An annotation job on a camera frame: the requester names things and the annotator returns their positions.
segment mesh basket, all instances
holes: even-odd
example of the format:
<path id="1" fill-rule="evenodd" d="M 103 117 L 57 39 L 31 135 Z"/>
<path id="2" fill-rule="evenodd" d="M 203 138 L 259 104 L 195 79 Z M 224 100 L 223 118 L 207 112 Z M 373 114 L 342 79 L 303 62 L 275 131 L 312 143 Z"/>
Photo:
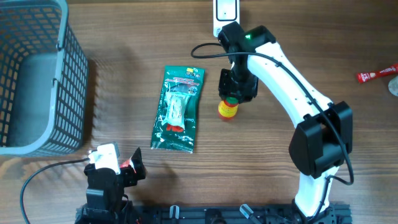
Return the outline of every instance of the mesh basket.
<path id="1" fill-rule="evenodd" d="M 88 62 L 64 0 L 0 0 L 0 155 L 82 144 Z"/>

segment snack package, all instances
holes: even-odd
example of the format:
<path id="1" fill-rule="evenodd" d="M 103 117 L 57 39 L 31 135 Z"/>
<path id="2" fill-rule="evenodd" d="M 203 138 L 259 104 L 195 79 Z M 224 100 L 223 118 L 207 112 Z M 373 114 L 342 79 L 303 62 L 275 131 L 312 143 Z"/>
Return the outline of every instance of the snack package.
<path id="1" fill-rule="evenodd" d="M 193 152 L 204 76 L 202 68 L 165 67 L 151 149 Z"/>

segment black cable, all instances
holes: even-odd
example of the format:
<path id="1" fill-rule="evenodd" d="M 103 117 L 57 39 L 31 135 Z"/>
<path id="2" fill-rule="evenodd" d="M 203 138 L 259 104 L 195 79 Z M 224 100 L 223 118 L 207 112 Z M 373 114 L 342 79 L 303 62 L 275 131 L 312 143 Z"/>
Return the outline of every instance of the black cable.
<path id="1" fill-rule="evenodd" d="M 35 177 L 37 174 L 41 173 L 42 171 L 45 171 L 48 168 L 51 167 L 55 167 L 55 166 L 59 166 L 59 165 L 65 165 L 65 164 L 74 164 L 74 163 L 78 163 L 78 162 L 85 162 L 90 160 L 89 158 L 86 159 L 79 159 L 79 160 L 75 160 L 75 161 L 65 161 L 65 162 L 58 162 L 58 163 L 54 163 L 54 164 L 50 164 L 48 166 L 45 166 L 41 169 L 39 169 L 38 171 L 36 171 L 34 174 L 32 174 L 24 183 L 24 185 L 22 186 L 21 189 L 21 194 L 19 196 L 19 204 L 21 206 L 21 212 L 22 212 L 22 216 L 24 217 L 24 220 L 27 224 L 30 224 L 29 219 L 27 218 L 26 215 L 26 211 L 25 211 L 25 206 L 24 206 L 24 192 L 25 192 L 25 188 L 27 186 L 27 184 L 33 179 L 33 177 Z"/>
<path id="2" fill-rule="evenodd" d="M 202 56 L 193 54 L 200 47 L 204 47 L 204 46 L 208 46 L 208 45 L 221 46 L 221 44 L 218 44 L 218 43 L 200 44 L 200 45 L 197 45 L 196 47 L 194 47 L 192 49 L 191 56 L 193 58 L 217 58 L 217 57 L 228 57 L 228 56 L 232 56 L 232 55 L 255 55 L 255 56 L 259 56 L 259 57 L 268 59 L 271 62 L 274 62 L 277 67 L 280 67 L 281 69 L 285 70 L 285 72 L 288 73 L 291 78 L 293 78 L 293 80 L 297 83 L 297 85 L 305 93 L 306 97 L 308 99 L 310 99 L 311 103 L 319 111 L 319 113 L 321 114 L 321 117 L 323 118 L 323 120 L 325 122 L 326 127 L 328 127 L 332 131 L 335 139 L 337 140 L 338 144 L 340 145 L 341 151 L 343 152 L 344 160 L 347 163 L 348 173 L 349 173 L 349 181 L 343 180 L 342 178 L 337 177 L 335 175 L 329 175 L 328 177 L 326 177 L 326 183 L 325 183 L 325 188 L 324 188 L 323 193 L 322 193 L 322 199 L 320 201 L 320 204 L 319 204 L 314 216 L 311 218 L 311 220 L 315 220 L 317 218 L 317 216 L 319 215 L 320 210 L 322 209 L 322 206 L 325 203 L 326 195 L 327 195 L 327 192 L 328 192 L 328 186 L 329 186 L 329 183 L 330 183 L 330 179 L 335 179 L 335 180 L 337 180 L 337 181 L 339 181 L 339 182 L 341 182 L 341 183 L 343 183 L 345 185 L 352 185 L 354 183 L 353 167 L 351 165 L 351 160 L 348 157 L 348 153 L 347 153 L 346 147 L 345 147 L 345 145 L 343 143 L 343 140 L 341 139 L 341 136 L 338 134 L 336 128 L 333 126 L 333 124 L 331 123 L 330 119 L 326 116 L 325 112 L 318 105 L 316 99 L 314 99 L 312 97 L 312 95 L 308 92 L 308 90 L 304 87 L 304 85 L 300 82 L 300 80 L 298 80 L 298 78 L 287 67 L 285 67 L 285 65 L 283 65 L 282 62 L 276 60 L 274 57 L 271 57 L 271 56 L 268 56 L 268 55 L 264 55 L 264 54 L 260 54 L 260 53 L 257 53 L 257 52 L 233 52 L 233 53 L 223 53 L 223 54 L 215 54 L 215 55 L 202 55 Z"/>

